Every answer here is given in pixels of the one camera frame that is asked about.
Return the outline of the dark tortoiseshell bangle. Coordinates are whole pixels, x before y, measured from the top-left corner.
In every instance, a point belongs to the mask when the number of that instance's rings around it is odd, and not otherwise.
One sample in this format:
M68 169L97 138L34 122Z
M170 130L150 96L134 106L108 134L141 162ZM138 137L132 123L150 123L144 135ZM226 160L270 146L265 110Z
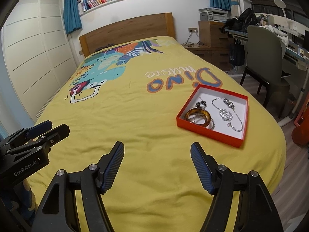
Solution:
M213 119L211 117L208 117L208 118L209 118L209 124L207 126L205 126L204 128L213 130L214 127L215 127L215 122L213 121Z

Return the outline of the red jewelry box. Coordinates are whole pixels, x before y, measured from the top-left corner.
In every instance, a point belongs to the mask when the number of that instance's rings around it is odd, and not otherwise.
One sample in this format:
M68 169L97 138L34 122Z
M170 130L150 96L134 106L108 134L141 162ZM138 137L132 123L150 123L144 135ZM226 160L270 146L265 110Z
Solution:
M215 122L213 130L200 127L184 119L187 111L196 108L199 97L206 101L211 118ZM249 102L242 94L199 85L177 115L177 126L202 136L212 138L227 145L239 148L244 142L247 129Z

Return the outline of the thin silver bangle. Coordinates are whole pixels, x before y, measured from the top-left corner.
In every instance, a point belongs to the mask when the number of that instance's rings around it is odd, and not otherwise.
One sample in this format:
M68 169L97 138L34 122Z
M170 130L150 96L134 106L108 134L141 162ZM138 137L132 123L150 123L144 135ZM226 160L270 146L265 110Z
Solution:
M197 113L193 116L192 122L196 125L205 127L209 124L209 118L205 114Z

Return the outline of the dark beaded earrings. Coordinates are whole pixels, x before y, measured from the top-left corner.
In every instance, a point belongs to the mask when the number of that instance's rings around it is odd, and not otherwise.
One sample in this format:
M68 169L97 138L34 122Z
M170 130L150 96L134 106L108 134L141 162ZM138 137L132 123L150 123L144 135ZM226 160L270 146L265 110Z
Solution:
M206 109L208 107L207 103L205 100L203 100L201 97L199 97L199 101L195 105L196 108L199 109Z

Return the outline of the white wardrobe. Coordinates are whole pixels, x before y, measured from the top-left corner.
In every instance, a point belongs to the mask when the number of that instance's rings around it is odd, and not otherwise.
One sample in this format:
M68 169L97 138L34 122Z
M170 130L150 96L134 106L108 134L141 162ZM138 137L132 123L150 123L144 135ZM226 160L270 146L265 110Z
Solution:
M3 26L2 44L13 88L36 121L76 70L61 0L20 0Z

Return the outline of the yellow dinosaur bedspread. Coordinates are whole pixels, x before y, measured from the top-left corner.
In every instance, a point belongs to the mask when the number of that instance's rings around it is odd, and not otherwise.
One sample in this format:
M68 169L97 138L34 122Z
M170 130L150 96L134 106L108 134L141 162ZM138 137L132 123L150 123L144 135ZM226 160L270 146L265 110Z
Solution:
M240 148L177 127L176 116L198 85L246 95L226 73L171 37L134 41L84 60L39 117L67 124L70 135L52 147L49 164L29 178L40 202L59 169L76 172L121 141L125 154L103 196L116 231L198 231L212 198L190 156L199 142L230 170L256 170L273 192L282 179L282 129L252 96Z

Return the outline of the teal curtain left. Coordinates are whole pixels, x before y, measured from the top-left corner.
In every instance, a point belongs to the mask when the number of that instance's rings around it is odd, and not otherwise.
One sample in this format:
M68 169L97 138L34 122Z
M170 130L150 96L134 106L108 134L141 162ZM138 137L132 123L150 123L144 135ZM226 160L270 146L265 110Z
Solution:
M64 0L63 21L67 35L82 28L77 0Z

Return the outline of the green grey chair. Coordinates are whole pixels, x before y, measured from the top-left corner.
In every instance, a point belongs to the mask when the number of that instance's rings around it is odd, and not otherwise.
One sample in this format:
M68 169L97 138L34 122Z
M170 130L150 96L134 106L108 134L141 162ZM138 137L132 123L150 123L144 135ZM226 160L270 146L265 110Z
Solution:
M264 86L263 107L267 107L272 95L278 93L278 117L281 117L290 90L290 84L282 77L281 40L265 27L248 26L247 33L247 65L240 85L243 85L246 75L250 75L259 82L257 94Z

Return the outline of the wooden headboard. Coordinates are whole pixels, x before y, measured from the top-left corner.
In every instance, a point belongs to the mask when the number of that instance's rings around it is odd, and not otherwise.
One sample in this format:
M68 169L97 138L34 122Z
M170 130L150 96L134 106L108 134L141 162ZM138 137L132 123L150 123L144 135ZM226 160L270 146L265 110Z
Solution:
M144 38L169 36L175 38L172 13L159 13L121 20L79 37L82 53L88 57L108 44L123 44Z

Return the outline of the cluttered desk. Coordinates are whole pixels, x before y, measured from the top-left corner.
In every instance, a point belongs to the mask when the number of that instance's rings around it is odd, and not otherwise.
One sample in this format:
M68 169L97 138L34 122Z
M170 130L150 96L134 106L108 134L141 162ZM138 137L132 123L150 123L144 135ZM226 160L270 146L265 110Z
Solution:
M300 102L303 98L306 86L308 84L308 57L305 56L305 51L301 49L297 44L294 44L292 41L288 41L288 44L286 44L285 38L287 37L287 34L285 34L285 32L295 33L296 35L299 34L298 32L294 32L293 30L289 28L284 28L281 26L279 26L279 28L275 28L270 25L258 26L258 27L267 29L268 31L275 34L281 41L283 50L285 51L284 56L292 59L291 62L294 62L296 67L299 70L303 70L306 72L306 76L305 76L303 85L301 87L301 90L300 90L300 93L299 93L299 96L297 98L294 108L292 109L292 111L290 111L287 117L283 118L282 120L278 122L279 126L283 127L287 125L288 123L292 122L292 120L294 119L294 114L296 113L296 110L298 106L300 105Z

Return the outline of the wooden nightstand drawers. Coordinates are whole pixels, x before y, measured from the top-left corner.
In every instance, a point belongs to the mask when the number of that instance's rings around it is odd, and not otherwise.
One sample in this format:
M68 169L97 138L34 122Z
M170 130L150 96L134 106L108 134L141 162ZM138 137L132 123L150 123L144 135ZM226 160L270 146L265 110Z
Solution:
M185 48L224 72L232 69L229 62L230 45L233 39L220 29L224 23L217 21L199 22L199 43Z

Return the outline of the black bag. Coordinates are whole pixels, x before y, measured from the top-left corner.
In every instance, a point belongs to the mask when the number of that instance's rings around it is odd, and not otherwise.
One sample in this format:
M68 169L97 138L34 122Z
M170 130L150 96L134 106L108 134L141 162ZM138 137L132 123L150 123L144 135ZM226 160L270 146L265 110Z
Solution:
M227 29L238 32L247 32L247 28L250 25L256 25L257 20L254 11L251 8L247 8L238 18L228 18L222 28L221 33L227 33Z

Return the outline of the white printer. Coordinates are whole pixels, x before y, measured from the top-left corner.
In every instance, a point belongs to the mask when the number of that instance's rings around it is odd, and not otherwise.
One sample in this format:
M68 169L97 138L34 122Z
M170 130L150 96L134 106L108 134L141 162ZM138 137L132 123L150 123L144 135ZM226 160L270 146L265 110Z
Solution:
M201 21L226 22L228 12L223 9L207 7L205 9L199 9L199 15Z

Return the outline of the white desk lamp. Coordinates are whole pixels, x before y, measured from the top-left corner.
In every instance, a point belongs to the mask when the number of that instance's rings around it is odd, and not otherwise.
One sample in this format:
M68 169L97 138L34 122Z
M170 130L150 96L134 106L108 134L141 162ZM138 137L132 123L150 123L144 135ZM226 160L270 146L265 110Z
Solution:
M283 0L273 0L275 5L279 8L281 8L281 10L283 11L283 15L285 18L287 18L286 13L285 13L285 8L286 8L286 4Z

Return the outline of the wall power socket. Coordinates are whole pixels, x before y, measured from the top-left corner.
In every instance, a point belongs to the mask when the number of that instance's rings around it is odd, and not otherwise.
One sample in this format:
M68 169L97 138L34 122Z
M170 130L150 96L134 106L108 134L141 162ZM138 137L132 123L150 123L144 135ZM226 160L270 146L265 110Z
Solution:
M188 32L189 33L198 33L198 29L197 28L188 28Z

